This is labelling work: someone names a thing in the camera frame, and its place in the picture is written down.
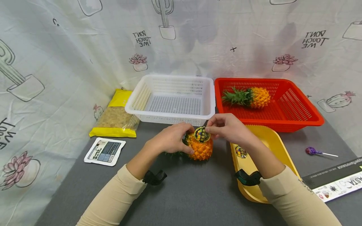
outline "yellow package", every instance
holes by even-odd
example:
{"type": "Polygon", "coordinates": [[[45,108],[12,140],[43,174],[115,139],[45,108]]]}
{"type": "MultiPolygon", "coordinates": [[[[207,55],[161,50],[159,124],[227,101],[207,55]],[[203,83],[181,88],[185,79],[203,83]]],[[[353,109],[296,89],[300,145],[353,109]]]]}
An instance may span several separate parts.
{"type": "Polygon", "coordinates": [[[89,136],[98,137],[136,137],[139,119],[125,111],[132,91],[116,89],[108,107],[99,118],[89,136]]]}

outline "yellow plastic tray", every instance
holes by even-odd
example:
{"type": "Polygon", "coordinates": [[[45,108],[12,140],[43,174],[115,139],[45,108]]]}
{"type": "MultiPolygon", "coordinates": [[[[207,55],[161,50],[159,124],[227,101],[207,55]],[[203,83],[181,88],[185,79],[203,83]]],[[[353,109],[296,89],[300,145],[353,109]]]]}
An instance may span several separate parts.
{"type": "MultiPolygon", "coordinates": [[[[275,155],[276,157],[289,168],[300,178],[282,140],[279,135],[272,129],[262,125],[247,125],[246,126],[253,134],[255,134],[275,155]]],[[[234,161],[235,172],[238,172],[240,169],[243,169],[247,174],[252,174],[257,171],[254,162],[251,160],[250,156],[247,155],[246,158],[241,158],[236,154],[236,144],[230,143],[232,159],[234,161]]],[[[256,186],[245,186],[239,180],[237,184],[240,192],[252,202],[267,203],[268,201],[262,195],[261,190],[258,185],[256,186]]]]}

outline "basket rim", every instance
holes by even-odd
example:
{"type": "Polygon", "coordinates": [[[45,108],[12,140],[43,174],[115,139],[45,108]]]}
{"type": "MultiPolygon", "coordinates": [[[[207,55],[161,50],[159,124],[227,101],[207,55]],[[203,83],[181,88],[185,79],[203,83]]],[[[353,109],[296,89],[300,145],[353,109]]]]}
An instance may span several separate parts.
{"type": "Polygon", "coordinates": [[[215,97],[216,97],[216,106],[220,113],[224,113],[224,109],[221,103],[221,95],[219,92],[219,81],[222,80],[234,80],[234,81],[246,81],[254,82],[254,81],[283,81],[289,83],[296,94],[298,95],[298,98],[303,99],[304,102],[308,105],[308,107],[311,109],[312,115],[314,117],[317,117],[316,120],[313,121],[298,121],[298,120],[274,120],[274,119],[243,119],[238,118],[243,123],[261,123],[261,124],[277,124],[277,125],[305,125],[305,126],[321,126],[324,124],[325,120],[323,116],[320,114],[318,109],[312,104],[312,102],[304,95],[304,93],[295,85],[294,82],[284,79],[284,78],[217,78],[215,79],[215,97]]]}
{"type": "Polygon", "coordinates": [[[156,117],[167,117],[167,118],[186,118],[186,119],[195,119],[195,120],[209,120],[213,115],[215,115],[216,100],[215,100],[215,85],[214,80],[207,77],[197,77],[197,76],[188,76],[188,75],[168,75],[168,74],[147,74],[141,78],[137,83],[136,88],[132,91],[126,106],[125,111],[128,114],[132,115],[142,115],[142,116],[156,116],[156,117]],[[157,112],[157,111],[139,111],[132,110],[131,104],[135,101],[138,93],[141,91],[145,79],[148,77],[167,77],[167,78],[193,78],[197,80],[207,80],[210,85],[210,114],[208,115],[191,115],[191,114],[181,114],[181,113],[166,113],[166,112],[157,112]]]}

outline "white fabric backdrop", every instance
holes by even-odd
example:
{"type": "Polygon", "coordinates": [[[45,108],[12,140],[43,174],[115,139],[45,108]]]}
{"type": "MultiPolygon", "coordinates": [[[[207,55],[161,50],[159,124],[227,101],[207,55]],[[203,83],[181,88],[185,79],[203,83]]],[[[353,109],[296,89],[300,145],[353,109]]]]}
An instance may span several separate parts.
{"type": "Polygon", "coordinates": [[[4,225],[34,225],[114,89],[149,73],[290,79],[362,156],[359,0],[4,0],[0,12],[4,225]]]}

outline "white basket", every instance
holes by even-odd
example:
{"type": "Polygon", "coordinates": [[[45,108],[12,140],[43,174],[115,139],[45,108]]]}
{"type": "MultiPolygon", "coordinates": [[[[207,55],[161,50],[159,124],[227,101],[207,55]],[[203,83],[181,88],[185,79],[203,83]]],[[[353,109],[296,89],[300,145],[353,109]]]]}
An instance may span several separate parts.
{"type": "Polygon", "coordinates": [[[203,126],[215,114],[211,78],[149,74],[142,77],[125,110],[141,121],[203,126]]]}

